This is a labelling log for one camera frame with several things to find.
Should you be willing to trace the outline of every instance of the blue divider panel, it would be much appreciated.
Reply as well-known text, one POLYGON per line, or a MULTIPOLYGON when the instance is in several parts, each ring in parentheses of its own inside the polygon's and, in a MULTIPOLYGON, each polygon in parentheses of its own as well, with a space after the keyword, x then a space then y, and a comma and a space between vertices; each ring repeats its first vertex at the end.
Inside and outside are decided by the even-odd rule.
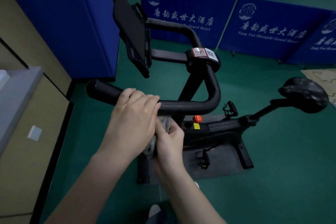
POLYGON ((266 0, 238 0, 220 49, 286 59, 331 11, 266 0))
POLYGON ((112 0, 16 0, 72 78, 114 77, 112 0))
MULTIPOLYGON (((191 27, 206 47, 215 48, 236 0, 141 0, 149 18, 191 27)), ((153 39, 190 44, 183 35, 151 30, 153 39)))
POLYGON ((291 64, 336 64, 336 12, 291 56, 291 64))

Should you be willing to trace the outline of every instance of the stationary bike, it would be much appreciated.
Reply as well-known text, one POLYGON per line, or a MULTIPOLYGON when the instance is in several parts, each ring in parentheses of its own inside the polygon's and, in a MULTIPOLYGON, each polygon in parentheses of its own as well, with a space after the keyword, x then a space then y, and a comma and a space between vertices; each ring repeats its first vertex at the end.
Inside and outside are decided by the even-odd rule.
MULTIPOLYGON (((244 169, 253 168, 246 147, 242 141, 243 132, 255 126, 259 119, 279 107, 296 107, 306 113, 322 111, 328 104, 328 95, 317 83, 307 78, 291 78, 279 89, 285 97, 274 99, 270 105, 253 115, 239 118, 233 102, 223 108, 224 115, 204 115, 217 108, 221 91, 215 73, 221 67, 219 57, 211 50, 202 47, 196 33, 189 27, 173 22, 147 18, 141 5, 130 5, 127 0, 113 0, 113 18, 120 29, 120 37, 126 44, 129 60, 145 78, 149 78, 152 60, 182 63, 190 76, 177 101, 160 100, 159 116, 171 116, 184 131, 183 150, 201 149, 196 161, 202 169, 210 165, 208 150, 219 145, 231 144, 237 151, 244 169), (185 53, 152 49, 150 29, 160 29, 185 35, 192 48, 185 53), (202 82, 205 82, 209 97, 206 101, 192 101, 202 82)), ((89 97, 115 105, 122 89, 91 80, 86 85, 89 97)), ((148 159, 143 154, 138 157, 138 183, 149 183, 148 159)))

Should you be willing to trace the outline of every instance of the forearm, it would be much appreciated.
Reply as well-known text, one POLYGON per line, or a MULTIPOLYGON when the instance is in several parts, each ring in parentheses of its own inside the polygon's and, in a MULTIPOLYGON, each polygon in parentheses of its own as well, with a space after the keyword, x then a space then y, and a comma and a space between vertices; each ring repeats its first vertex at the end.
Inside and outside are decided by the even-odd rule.
POLYGON ((177 218, 183 224, 225 223, 184 168, 173 175, 162 174, 160 180, 177 218))
POLYGON ((96 223, 126 167, 117 159, 105 162, 101 156, 94 155, 45 223, 96 223))

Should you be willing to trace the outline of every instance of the shoe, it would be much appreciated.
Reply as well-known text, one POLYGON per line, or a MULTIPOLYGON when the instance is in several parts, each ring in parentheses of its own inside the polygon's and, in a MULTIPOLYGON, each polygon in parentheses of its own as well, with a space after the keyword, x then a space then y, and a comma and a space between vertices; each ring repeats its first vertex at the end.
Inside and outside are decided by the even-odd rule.
POLYGON ((149 209, 148 218, 154 216, 155 214, 157 214, 160 211, 161 211, 160 206, 158 206, 158 205, 152 205, 151 208, 149 209))

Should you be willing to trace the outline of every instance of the right hand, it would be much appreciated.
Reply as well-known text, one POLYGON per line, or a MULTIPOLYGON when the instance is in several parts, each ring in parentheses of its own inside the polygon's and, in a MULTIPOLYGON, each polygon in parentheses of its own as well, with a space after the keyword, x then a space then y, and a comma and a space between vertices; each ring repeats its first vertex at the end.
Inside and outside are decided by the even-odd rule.
POLYGON ((174 175, 185 171, 183 165, 183 130, 174 120, 170 123, 169 133, 165 131, 159 119, 156 120, 155 134, 157 135, 157 158, 155 158, 155 171, 160 177, 174 175))

